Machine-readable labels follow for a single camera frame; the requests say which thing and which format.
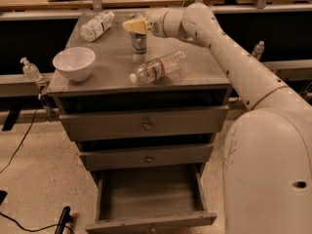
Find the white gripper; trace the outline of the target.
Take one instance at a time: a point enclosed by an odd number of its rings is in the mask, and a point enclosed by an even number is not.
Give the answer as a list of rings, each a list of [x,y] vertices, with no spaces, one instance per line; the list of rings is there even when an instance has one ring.
[[[184,41],[189,38],[182,26],[184,11],[161,8],[146,14],[146,18],[129,19],[123,22],[126,31],[146,34],[148,30],[156,37],[175,38]]]

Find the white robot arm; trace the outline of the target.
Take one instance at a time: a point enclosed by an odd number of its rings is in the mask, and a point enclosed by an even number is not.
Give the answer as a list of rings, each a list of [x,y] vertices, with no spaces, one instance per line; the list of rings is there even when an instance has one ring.
[[[312,106],[252,57],[202,3],[124,22],[129,32],[194,39],[247,108],[224,141],[226,234],[312,234]]]

